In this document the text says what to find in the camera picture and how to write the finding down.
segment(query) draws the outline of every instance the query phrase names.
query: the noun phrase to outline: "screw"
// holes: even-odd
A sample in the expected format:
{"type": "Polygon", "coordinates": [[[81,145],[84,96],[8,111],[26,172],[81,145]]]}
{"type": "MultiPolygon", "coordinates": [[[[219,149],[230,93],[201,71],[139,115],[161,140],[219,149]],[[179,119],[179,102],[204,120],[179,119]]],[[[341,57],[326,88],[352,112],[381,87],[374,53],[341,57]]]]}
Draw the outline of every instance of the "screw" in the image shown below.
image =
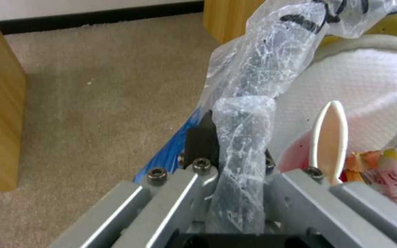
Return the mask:
{"type": "Polygon", "coordinates": [[[316,181],[320,181],[324,177],[323,172],[320,169],[312,166],[305,168],[304,172],[316,181]]]}
{"type": "Polygon", "coordinates": [[[179,164],[179,168],[183,168],[184,162],[185,162],[185,154],[182,152],[177,156],[177,163],[179,164]]]}
{"type": "Polygon", "coordinates": [[[148,171],[146,178],[151,185],[160,186],[166,182],[167,171],[162,167],[156,167],[148,171]]]}
{"type": "Polygon", "coordinates": [[[192,162],[192,169],[195,171],[195,173],[207,172],[211,169],[211,161],[204,157],[196,158],[192,162]]]}
{"type": "Polygon", "coordinates": [[[275,162],[271,157],[266,156],[266,175],[269,175],[274,171],[275,162]]]}

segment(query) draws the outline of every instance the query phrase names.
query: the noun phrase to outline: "beige carpet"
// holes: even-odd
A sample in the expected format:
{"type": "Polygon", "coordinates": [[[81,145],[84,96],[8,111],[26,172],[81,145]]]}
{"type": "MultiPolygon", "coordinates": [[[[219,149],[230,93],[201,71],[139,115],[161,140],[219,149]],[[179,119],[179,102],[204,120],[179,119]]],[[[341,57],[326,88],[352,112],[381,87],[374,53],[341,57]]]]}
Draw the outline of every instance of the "beige carpet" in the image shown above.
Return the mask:
{"type": "Polygon", "coordinates": [[[6,36],[28,74],[19,188],[0,247],[45,247],[194,109],[217,42],[201,14],[6,36]]]}

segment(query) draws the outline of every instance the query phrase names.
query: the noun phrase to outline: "food wrapper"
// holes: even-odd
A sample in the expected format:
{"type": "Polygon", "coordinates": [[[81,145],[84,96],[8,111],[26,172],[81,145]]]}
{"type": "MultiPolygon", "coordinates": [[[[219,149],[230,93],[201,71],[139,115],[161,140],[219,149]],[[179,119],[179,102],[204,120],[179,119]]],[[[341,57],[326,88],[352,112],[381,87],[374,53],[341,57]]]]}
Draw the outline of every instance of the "food wrapper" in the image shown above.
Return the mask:
{"type": "Polygon", "coordinates": [[[342,179],[364,182],[397,203],[397,149],[349,155],[342,179]]]}

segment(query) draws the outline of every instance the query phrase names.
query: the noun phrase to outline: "textured white surface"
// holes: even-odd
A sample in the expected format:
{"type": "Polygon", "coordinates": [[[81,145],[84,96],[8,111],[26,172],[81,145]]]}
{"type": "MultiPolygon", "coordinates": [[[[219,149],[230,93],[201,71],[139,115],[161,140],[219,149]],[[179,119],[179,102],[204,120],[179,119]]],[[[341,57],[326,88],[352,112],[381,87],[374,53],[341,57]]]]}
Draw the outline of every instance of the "textured white surface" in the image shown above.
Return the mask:
{"type": "Polygon", "coordinates": [[[347,115],[348,151],[383,148],[397,135],[397,52],[358,49],[312,64],[277,98],[272,156],[308,132],[332,100],[347,115]]]}

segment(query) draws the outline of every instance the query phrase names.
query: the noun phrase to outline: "hex socket screw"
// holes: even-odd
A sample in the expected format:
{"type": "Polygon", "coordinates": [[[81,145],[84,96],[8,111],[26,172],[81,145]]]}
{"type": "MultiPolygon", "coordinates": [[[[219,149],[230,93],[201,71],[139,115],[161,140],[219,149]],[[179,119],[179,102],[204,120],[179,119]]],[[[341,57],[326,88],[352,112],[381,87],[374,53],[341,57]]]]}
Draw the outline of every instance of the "hex socket screw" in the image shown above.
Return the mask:
{"type": "Polygon", "coordinates": [[[167,180],[167,171],[162,167],[152,168],[146,174],[146,179],[153,186],[163,185],[167,180]]]}
{"type": "Polygon", "coordinates": [[[194,159],[192,170],[197,174],[203,174],[211,170],[211,161],[204,157],[194,159]]]}

